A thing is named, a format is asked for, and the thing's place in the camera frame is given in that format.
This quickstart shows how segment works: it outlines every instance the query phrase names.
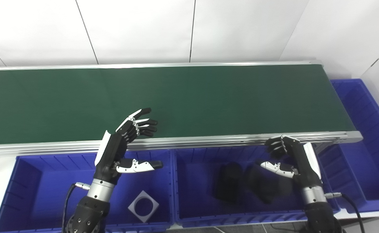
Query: silver metal joint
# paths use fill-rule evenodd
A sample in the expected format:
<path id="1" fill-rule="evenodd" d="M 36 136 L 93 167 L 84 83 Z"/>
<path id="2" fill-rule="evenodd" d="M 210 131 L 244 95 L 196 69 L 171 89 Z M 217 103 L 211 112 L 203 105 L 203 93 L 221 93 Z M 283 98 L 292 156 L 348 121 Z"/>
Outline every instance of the silver metal joint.
<path id="1" fill-rule="evenodd" d="M 85 184 L 85 183 L 82 183 L 82 182 L 76 182 L 76 187 L 79 187 L 81 189 L 84 189 L 84 190 L 89 190 L 90 189 L 90 185 L 89 184 Z"/>
<path id="2" fill-rule="evenodd" d="M 328 192 L 328 193 L 325 193 L 324 196 L 327 199 L 332 199 L 332 198 L 341 197 L 342 193 L 340 193 L 340 192 Z"/>
<path id="3" fill-rule="evenodd" d="M 314 202 L 327 202 L 323 188 L 320 186 L 310 186 L 302 189 L 302 196 L 305 204 Z"/>
<path id="4" fill-rule="evenodd" d="M 93 179 L 92 185 L 90 186 L 88 197 L 101 200 L 103 202 L 109 202 L 113 192 L 114 184 L 109 182 Z"/>

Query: black object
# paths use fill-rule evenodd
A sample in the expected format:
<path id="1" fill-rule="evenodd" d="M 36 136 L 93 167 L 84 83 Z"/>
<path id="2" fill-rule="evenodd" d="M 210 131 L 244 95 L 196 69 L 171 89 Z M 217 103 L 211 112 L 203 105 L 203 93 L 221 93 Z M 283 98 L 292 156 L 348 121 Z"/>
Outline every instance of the black object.
<path id="1" fill-rule="evenodd" d="M 289 195 L 293 189 L 291 179 L 265 176 L 256 164 L 250 165 L 244 176 L 247 187 L 265 204 L 270 204 L 277 196 Z"/>
<path id="2" fill-rule="evenodd" d="M 340 233 L 341 226 L 333 216 L 332 207 L 327 202 L 314 202 L 305 205 L 305 214 L 308 217 L 308 227 L 311 232 Z"/>
<path id="3" fill-rule="evenodd" d="M 313 168 L 310 164 L 309 159 L 316 158 L 313 158 L 315 157 L 314 152 L 306 151 L 305 146 L 309 148 L 309 144 L 302 145 L 298 139 L 281 135 L 268 139 L 265 146 L 268 146 L 267 151 L 274 159 L 279 160 L 284 155 L 294 158 L 298 173 L 293 175 L 293 180 L 302 190 L 309 231 L 312 233 L 341 233 L 341 226 L 337 224 L 338 221 L 333 216 L 332 207 L 324 197 L 322 182 L 314 170 L 318 168 Z"/>
<path id="4" fill-rule="evenodd" d="M 238 185 L 240 183 L 243 169 L 240 164 L 230 162 L 222 165 L 219 171 L 219 177 L 216 184 L 214 197 L 230 203 L 237 202 Z"/>
<path id="5" fill-rule="evenodd" d="M 102 221 L 109 213 L 111 204 L 89 196 L 84 196 L 77 204 L 76 213 L 67 224 L 67 232 L 94 232 L 105 231 Z"/>
<path id="6" fill-rule="evenodd" d="M 75 187 L 76 187 L 75 184 L 71 184 L 69 190 L 67 191 L 66 200 L 64 201 L 64 207 L 63 207 L 63 217 L 61 220 L 61 233 L 64 233 L 64 226 L 66 225 L 67 203 L 69 202 L 70 195 L 73 192 Z"/>
<path id="7" fill-rule="evenodd" d="M 67 200 L 69 199 L 75 184 L 70 187 L 67 193 L 63 214 L 62 232 L 98 233 L 99 231 L 105 231 L 105 217 L 108 215 L 111 206 L 109 200 L 113 192 L 113 187 L 117 184 L 121 175 L 120 172 L 117 171 L 116 165 L 123 162 L 124 165 L 132 167 L 132 160 L 124 159 L 127 145 L 139 135 L 151 137 L 153 136 L 153 133 L 157 131 L 157 128 L 154 126 L 157 125 L 157 121 L 149 118 L 137 120 L 142 115 L 150 112 L 151 108 L 140 109 L 129 115 L 122 124 L 119 125 L 114 134 L 110 134 L 108 131 L 105 132 L 101 142 L 101 148 L 104 150 L 99 148 L 96 155 L 98 163 L 96 164 L 96 170 L 93 174 L 94 182 L 90 185 L 88 195 L 83 197 L 77 204 L 73 217 L 71 217 L 66 229 L 64 229 Z M 163 167 L 163 164 L 160 161 L 151 161 L 148 163 L 149 165 L 155 166 L 152 167 L 152 169 Z M 104 198 L 99 198 L 97 195 L 94 195 L 93 198 L 93 194 L 89 194 L 90 192 L 97 192 L 97 190 L 101 193 L 99 197 L 103 196 Z"/>
<path id="8" fill-rule="evenodd" d="M 356 212 L 356 216 L 358 216 L 358 221 L 359 221 L 359 226 L 361 227 L 361 232 L 362 233 L 365 233 L 365 228 L 363 226 L 363 222 L 362 222 L 362 218 L 361 218 L 361 214 L 359 213 L 359 210 L 358 208 L 356 207 L 355 203 L 352 201 L 352 199 L 350 199 L 348 197 L 348 195 L 346 194 L 342 194 L 342 197 L 347 201 L 349 202 L 349 204 L 351 204 L 351 206 L 355 209 L 355 212 Z"/>

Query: robotic hand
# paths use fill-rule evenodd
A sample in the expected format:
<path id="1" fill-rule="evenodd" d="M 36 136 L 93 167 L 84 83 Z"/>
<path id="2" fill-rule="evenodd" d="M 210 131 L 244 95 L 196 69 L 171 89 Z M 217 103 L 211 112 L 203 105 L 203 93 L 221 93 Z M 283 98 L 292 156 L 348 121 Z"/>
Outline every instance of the robotic hand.
<path id="1" fill-rule="evenodd" d="M 129 115 L 114 134 L 105 132 L 95 159 L 93 182 L 77 183 L 76 186 L 88 189 L 88 193 L 77 204 L 74 215 L 66 226 L 67 233 L 97 233 L 105 230 L 105 217 L 109 213 L 111 195 L 122 173 L 152 171 L 162 168 L 161 161 L 137 161 L 124 158 L 127 145 L 139 135 L 152 137 L 157 121 L 138 120 L 151 112 L 150 108 L 140 109 Z"/>
<path id="2" fill-rule="evenodd" d="M 339 222 L 333 216 L 332 207 L 328 204 L 322 188 L 320 168 L 311 143 L 302 144 L 298 139 L 281 135 L 268 139 L 265 143 L 271 158 L 281 159 L 284 155 L 293 157 L 297 168 L 292 165 L 263 162 L 256 164 L 284 177 L 293 178 L 302 191 L 305 202 L 305 214 L 308 227 L 314 233 L 341 232 Z"/>

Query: blue plastic bin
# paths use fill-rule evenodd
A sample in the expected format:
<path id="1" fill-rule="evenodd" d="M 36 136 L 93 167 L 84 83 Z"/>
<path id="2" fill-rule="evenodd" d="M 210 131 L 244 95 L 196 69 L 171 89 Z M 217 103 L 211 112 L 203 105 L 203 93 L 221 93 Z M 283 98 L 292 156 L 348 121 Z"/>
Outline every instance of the blue plastic bin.
<path id="1" fill-rule="evenodd" d="M 364 140 L 329 148 L 320 155 L 321 165 L 333 191 L 349 195 L 361 212 L 379 211 L 379 107 L 362 80 L 331 82 Z"/>
<path id="2" fill-rule="evenodd" d="M 125 156 L 161 160 L 164 167 L 150 172 L 122 174 L 111 198 L 106 229 L 110 232 L 165 231 L 174 222 L 173 157 L 170 151 L 126 152 Z M 18 157 L 0 207 L 0 232 L 60 232 L 67 190 L 75 182 L 92 182 L 94 160 L 95 154 Z M 159 203 L 158 209 L 146 223 L 127 209 L 142 190 Z M 73 191 L 67 217 L 74 213 L 77 202 L 86 193 L 79 188 Z M 151 208 L 140 202 L 136 210 L 146 215 Z"/>
<path id="3" fill-rule="evenodd" d="M 175 221 L 183 227 L 204 227 L 306 219 L 298 189 L 290 196 L 275 198 L 271 205 L 264 204 L 244 185 L 241 185 L 236 205 L 213 197 L 221 165 L 234 161 L 245 169 L 257 158 L 268 160 L 265 149 L 264 146 L 240 146 L 175 150 Z M 278 177 L 262 171 L 269 178 Z M 324 189 L 330 192 L 327 180 L 324 180 Z M 335 212 L 339 211 L 335 200 L 330 203 Z"/>

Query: floor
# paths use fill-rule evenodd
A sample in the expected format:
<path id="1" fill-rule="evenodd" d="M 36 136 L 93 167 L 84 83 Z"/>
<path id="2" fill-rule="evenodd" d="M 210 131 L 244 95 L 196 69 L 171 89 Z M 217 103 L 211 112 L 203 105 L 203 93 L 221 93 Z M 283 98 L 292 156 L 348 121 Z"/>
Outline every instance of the floor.
<path id="1" fill-rule="evenodd" d="M 190 229 L 168 230 L 167 233 L 286 233 L 299 231 L 305 222 L 282 224 L 253 224 L 244 226 L 198 227 Z"/>

